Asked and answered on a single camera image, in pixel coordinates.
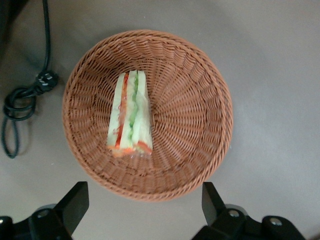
gray floor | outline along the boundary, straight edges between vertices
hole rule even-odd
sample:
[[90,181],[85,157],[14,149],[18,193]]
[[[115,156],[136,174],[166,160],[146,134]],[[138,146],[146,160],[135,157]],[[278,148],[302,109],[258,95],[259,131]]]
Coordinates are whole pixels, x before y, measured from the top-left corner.
[[[19,125],[20,156],[0,151],[0,215],[20,221],[88,181],[90,207],[76,240],[188,240],[205,224],[200,188],[163,203],[119,197],[87,176],[64,136],[64,85],[78,60],[115,33],[153,29],[204,50],[230,88],[233,139],[209,179],[225,202],[257,221],[288,218],[306,238],[320,233],[320,1],[49,0],[49,11],[61,81]],[[33,82],[44,43],[41,1],[29,0],[0,60],[1,100]]]

sandwich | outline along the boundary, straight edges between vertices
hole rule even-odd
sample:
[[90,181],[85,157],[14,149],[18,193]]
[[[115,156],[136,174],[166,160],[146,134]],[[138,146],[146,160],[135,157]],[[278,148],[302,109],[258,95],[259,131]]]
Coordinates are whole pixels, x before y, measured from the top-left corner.
[[106,143],[114,157],[151,155],[150,107],[143,71],[120,74],[114,91]]

wicker basket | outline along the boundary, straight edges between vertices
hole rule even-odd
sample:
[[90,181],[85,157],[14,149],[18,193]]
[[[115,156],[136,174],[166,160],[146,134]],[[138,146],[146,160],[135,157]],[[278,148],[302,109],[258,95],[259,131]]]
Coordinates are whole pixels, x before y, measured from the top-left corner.
[[[106,147],[119,74],[143,70],[152,111],[153,153],[114,158]],[[202,184],[231,141],[232,102],[208,56],[175,35],[134,30],[100,41],[74,68],[63,97],[68,144],[84,170],[121,196],[165,201]]]

black cable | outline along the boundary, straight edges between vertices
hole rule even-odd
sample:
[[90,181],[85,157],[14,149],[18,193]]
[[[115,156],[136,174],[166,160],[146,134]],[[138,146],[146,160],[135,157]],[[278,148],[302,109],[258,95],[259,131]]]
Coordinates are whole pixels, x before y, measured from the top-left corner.
[[49,24],[49,9],[48,9],[48,1],[43,0],[43,15],[44,15],[44,31],[45,31],[45,59],[42,71],[48,69],[50,55],[51,55],[51,38],[50,38],[50,24]]
[[[35,79],[35,83],[27,87],[19,87],[13,90],[4,100],[3,113],[4,119],[1,128],[1,143],[6,155],[14,159],[19,153],[20,140],[18,134],[17,123],[30,118],[36,110],[36,96],[52,90],[58,83],[58,75],[52,71],[48,71],[51,56],[51,39],[48,1],[42,0],[44,27],[45,27],[45,59],[42,71]],[[24,107],[16,107],[16,101],[23,100]],[[8,121],[11,121],[15,149],[10,152],[6,142],[6,128]]]

black mount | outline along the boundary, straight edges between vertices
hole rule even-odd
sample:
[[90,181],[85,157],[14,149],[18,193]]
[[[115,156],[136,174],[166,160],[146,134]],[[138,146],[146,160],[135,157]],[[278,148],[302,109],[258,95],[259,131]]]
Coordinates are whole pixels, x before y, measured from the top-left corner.
[[241,207],[227,207],[211,182],[202,186],[202,210],[207,222],[192,240],[306,240],[280,216],[253,220]]
[[0,216],[0,240],[72,240],[88,208],[88,183],[79,181],[53,209],[38,210],[15,224]]

